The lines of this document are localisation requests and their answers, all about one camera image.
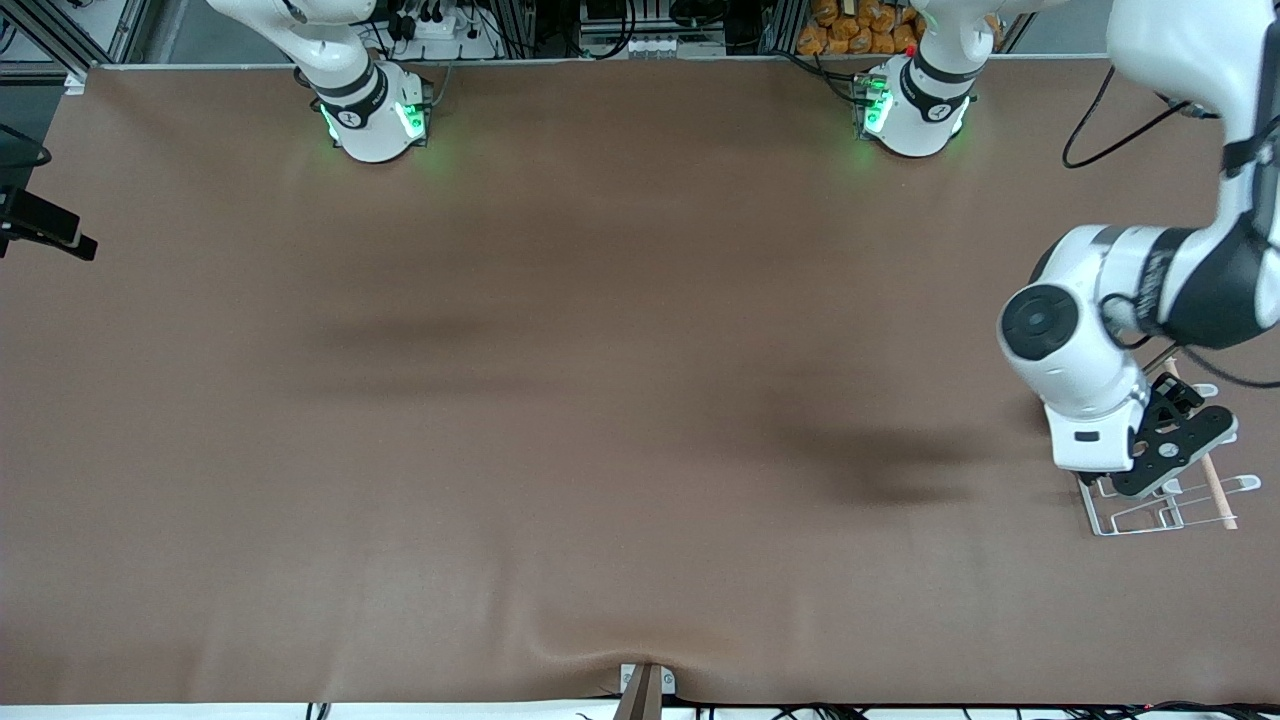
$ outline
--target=black round joint cap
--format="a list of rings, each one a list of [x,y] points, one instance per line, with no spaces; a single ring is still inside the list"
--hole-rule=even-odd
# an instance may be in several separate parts
[[[1032,286],[1009,301],[1000,318],[1005,342],[1023,360],[1043,360],[1061,348],[1080,323],[1075,299],[1052,284]]]

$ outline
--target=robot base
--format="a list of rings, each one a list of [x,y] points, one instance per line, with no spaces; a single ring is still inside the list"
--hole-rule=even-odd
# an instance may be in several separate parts
[[[361,163],[385,163],[413,145],[425,145],[431,122],[431,86],[394,63],[379,61],[378,67],[387,74],[387,99],[365,127],[346,127],[325,113],[334,145]]]
[[[874,119],[869,114],[870,109],[854,108],[854,120],[861,137],[876,140],[890,151],[906,158],[927,158],[946,147],[947,141],[960,132],[969,100],[943,122],[925,122],[920,111],[906,101],[902,90],[902,67],[908,60],[906,55],[895,55],[867,72],[868,76],[884,78],[884,102]]]

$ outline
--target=wooden stick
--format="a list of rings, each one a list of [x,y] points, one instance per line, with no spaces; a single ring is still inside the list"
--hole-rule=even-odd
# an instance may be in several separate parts
[[[1174,363],[1172,357],[1165,360],[1165,370],[1170,375],[1181,379],[1178,374],[1178,364]],[[1201,456],[1201,468],[1204,469],[1204,477],[1208,479],[1208,492],[1213,496],[1213,505],[1217,506],[1217,516],[1222,520],[1222,527],[1229,530],[1239,529],[1235,524],[1235,512],[1231,512],[1231,503],[1226,501],[1226,492],[1222,491],[1222,480],[1217,477],[1217,468],[1213,466],[1213,459],[1206,452]]]

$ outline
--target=brown table surface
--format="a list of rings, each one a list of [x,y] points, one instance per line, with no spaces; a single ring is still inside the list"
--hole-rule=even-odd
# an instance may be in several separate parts
[[[1274,487],[1092,537],[996,346],[1066,229],[1212,217],[1215,123],[1060,167],[1103,68],[993,64],[923,161],[785,63],[466,68],[378,167],[287,72],[91,74],[31,187],[99,259],[0,263],[0,700],[640,657],[721,702],[1280,700]],[[1117,82],[1082,152],[1160,108]],[[1224,395],[1219,466],[1274,480],[1274,396]]]

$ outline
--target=black bracket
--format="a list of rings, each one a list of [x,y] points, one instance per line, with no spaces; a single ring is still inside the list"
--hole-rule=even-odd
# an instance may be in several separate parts
[[[47,245],[81,260],[97,255],[97,241],[79,232],[79,215],[6,184],[0,186],[0,258],[13,240]]]
[[[1217,405],[1201,409],[1203,405],[1204,398],[1196,388],[1164,373],[1152,384],[1151,402],[1130,445],[1133,470],[1080,473],[1080,482],[1092,486],[1098,478],[1110,477],[1120,495],[1143,497],[1178,477],[1235,429],[1230,410]]]

